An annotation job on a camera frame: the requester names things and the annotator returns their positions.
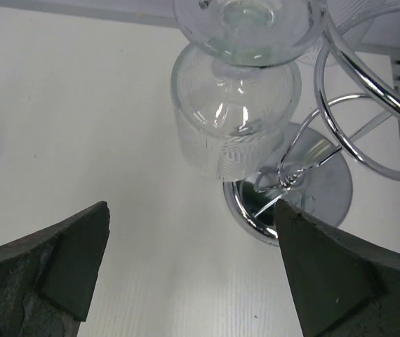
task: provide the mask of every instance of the tabletop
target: tabletop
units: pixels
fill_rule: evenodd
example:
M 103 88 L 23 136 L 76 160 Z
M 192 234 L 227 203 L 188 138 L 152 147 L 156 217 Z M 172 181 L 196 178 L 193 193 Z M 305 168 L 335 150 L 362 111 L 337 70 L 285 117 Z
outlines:
M 111 235 L 79 336 L 301 336 L 278 248 L 246 234 L 221 184 L 183 161 L 169 79 L 186 45 L 171 28 L 0 8 L 0 244 L 105 200 Z M 388 56 L 361 57 L 392 83 Z M 296 122 L 316 106 L 313 69 L 299 67 Z M 326 87 L 360 91 L 339 67 Z M 351 133 L 381 109 L 335 111 Z M 358 144 L 400 169 L 394 119 Z M 341 228 L 400 253 L 400 183 L 347 161 Z

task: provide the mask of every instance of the circular base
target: circular base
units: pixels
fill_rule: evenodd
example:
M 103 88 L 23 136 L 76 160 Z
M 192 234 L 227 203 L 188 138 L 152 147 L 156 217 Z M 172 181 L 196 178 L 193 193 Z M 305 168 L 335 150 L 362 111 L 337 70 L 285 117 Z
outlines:
M 259 240 L 275 246 L 278 246 L 278 236 L 274 226 L 273 207 L 258 217 L 255 214 L 279 195 L 279 190 L 274 191 L 268 187 L 278 181 L 276 165 L 299 127 L 293 123 L 288 125 L 283 145 L 270 155 L 259 173 L 239 182 L 224 184 L 228 207 L 240 226 Z M 307 128 L 295 144 L 284 167 L 316 162 L 334 146 L 323 135 Z M 349 167 L 344 157 L 337 154 L 323 166 L 301 176 L 282 199 L 337 227 L 347 216 L 352 197 L 353 183 Z

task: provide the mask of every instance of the white table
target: white table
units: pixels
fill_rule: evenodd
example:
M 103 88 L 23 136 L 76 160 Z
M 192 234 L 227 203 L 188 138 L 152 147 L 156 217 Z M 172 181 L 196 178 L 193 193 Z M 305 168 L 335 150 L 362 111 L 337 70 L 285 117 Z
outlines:
M 176 29 L 0 8 L 0 244 L 104 199 L 111 236 L 80 336 L 301 336 L 280 251 L 182 159 L 169 78 L 186 44 Z M 363 57 L 392 81 L 387 56 Z M 300 69 L 294 121 L 315 107 Z M 338 67 L 327 78 L 330 98 L 357 90 Z M 338 110 L 351 132 L 380 108 Z M 400 169 L 395 120 L 359 144 Z M 400 252 L 400 183 L 349 165 L 342 229 Z

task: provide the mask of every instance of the clear glass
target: clear glass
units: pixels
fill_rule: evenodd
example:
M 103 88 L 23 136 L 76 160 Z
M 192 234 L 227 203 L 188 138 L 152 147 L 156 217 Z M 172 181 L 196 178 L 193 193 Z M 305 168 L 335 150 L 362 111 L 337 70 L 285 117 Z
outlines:
M 342 23 L 352 19 L 360 13 L 371 11 L 385 3 L 385 0 L 327 0 L 328 12 L 334 23 L 339 27 Z M 345 41 L 352 46 L 357 47 L 367 34 L 373 20 L 367 20 L 360 25 L 346 32 L 343 37 Z M 323 46 L 323 40 L 320 38 L 310 47 L 298 60 L 308 65 L 315 65 L 319 51 Z M 326 62 L 329 67 L 335 65 L 336 61 L 330 56 Z
M 187 162 L 222 181 L 255 173 L 283 140 L 301 94 L 298 66 L 234 67 L 190 44 L 171 94 Z
M 242 66 L 280 65 L 322 31 L 325 0 L 174 0 L 183 34 L 202 51 Z

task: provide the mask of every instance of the metal base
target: metal base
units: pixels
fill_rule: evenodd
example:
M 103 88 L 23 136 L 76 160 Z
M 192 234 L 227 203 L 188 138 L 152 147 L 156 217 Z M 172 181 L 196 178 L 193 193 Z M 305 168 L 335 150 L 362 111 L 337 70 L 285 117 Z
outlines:
M 273 207 L 261 213 L 258 218 L 254 215 L 273 200 L 279 190 L 256 192 L 255 183 L 259 180 L 259 189 L 273 186 L 277 180 L 276 165 L 299 128 L 298 124 L 288 125 L 283 144 L 270 155 L 259 173 L 236 183 L 224 184 L 228 207 L 240 226 L 257 239 L 274 246 L 278 246 L 278 236 L 274 226 Z M 334 145 L 327 138 L 307 128 L 292 149 L 286 165 L 315 162 L 331 148 Z M 323 166 L 306 172 L 282 199 L 319 220 L 338 227 L 348 214 L 352 197 L 353 182 L 349 167 L 343 156 L 337 154 Z

